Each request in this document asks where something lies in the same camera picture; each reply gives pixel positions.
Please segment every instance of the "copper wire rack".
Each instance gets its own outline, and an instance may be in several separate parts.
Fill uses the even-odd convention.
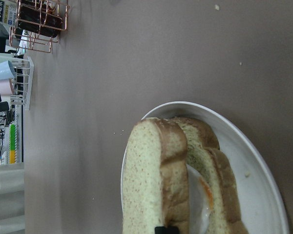
[[[30,32],[27,30],[27,34],[18,34],[17,28],[10,28],[10,38],[9,43],[10,46],[13,46],[13,42],[15,40],[19,41],[21,40],[25,41],[27,46],[23,47],[22,45],[19,45],[18,49],[28,49],[28,50],[34,50],[39,52],[45,52],[45,53],[51,53],[52,52],[52,44],[59,42],[59,35],[56,37],[47,37],[44,35],[41,35],[41,29],[42,28],[50,28],[55,29],[59,31],[65,31],[67,30],[67,16],[68,16],[68,10],[70,6],[68,5],[68,0],[33,0],[33,5],[30,6],[34,8],[35,10],[39,11],[40,13],[40,20],[39,23],[28,21],[25,19],[20,19],[20,13],[21,13],[21,5],[22,1],[17,0],[17,18],[16,18],[16,26],[19,24],[19,22],[25,22],[28,24],[36,25],[39,27],[38,32]],[[47,25],[47,18],[51,16],[57,16],[62,19],[63,23],[61,25],[61,28],[53,27],[50,25]]]

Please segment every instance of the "white plate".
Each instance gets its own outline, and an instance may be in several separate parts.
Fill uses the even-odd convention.
[[[142,119],[175,116],[200,119],[214,130],[220,149],[227,155],[235,175],[242,220],[249,234],[288,234],[288,221],[278,187],[250,140],[220,114],[191,102],[165,103],[148,112]]]

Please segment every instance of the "sliced bread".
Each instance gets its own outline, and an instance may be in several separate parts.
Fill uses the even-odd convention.
[[[203,121],[173,118],[188,140],[187,164],[205,178],[213,194],[207,234],[247,234],[241,221],[235,177],[228,158],[219,150],[217,137]]]
[[[128,139],[123,176],[123,234],[154,234],[157,226],[188,234],[187,139],[171,120],[137,123]]]

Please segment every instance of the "gray table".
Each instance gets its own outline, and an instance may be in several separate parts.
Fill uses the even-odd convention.
[[[174,100],[217,111],[253,142],[293,230],[293,1],[69,3],[53,53],[28,53],[26,233],[121,233],[128,135]]]

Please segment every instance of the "dark jar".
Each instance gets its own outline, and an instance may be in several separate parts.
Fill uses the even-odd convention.
[[[40,0],[21,0],[21,4],[22,5],[27,5],[27,6],[31,6],[37,10],[39,10],[40,8],[46,12],[47,10],[47,7],[48,7],[48,13],[52,13],[54,12],[54,8],[52,8],[51,6],[47,6],[47,3],[46,2],[42,2],[41,4],[41,1]]]
[[[55,38],[60,33],[62,23],[63,20],[60,17],[37,10],[32,6],[20,6],[20,16],[17,25],[20,29]]]

